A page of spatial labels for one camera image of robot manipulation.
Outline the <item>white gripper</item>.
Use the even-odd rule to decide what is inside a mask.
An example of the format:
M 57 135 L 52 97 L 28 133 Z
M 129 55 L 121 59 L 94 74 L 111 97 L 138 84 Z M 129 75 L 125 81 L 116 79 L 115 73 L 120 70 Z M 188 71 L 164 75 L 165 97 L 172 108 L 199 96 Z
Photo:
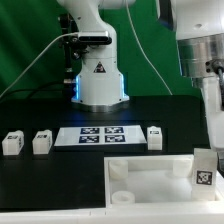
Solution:
M 201 92 L 205 105 L 210 147 L 224 154 L 224 110 L 222 109 L 219 80 L 216 77 L 204 78 Z

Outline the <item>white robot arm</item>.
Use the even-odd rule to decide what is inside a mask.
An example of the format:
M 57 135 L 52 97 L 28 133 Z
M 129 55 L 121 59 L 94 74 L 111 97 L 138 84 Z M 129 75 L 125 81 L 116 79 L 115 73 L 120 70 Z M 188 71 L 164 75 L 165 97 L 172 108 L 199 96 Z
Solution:
M 117 68 L 117 35 L 101 9 L 119 9 L 136 0 L 56 0 L 74 19 L 82 60 L 72 101 L 91 109 L 112 107 L 129 97 Z M 224 0 L 156 0 L 163 26 L 176 33 L 181 74 L 201 89 L 210 147 L 224 154 Z

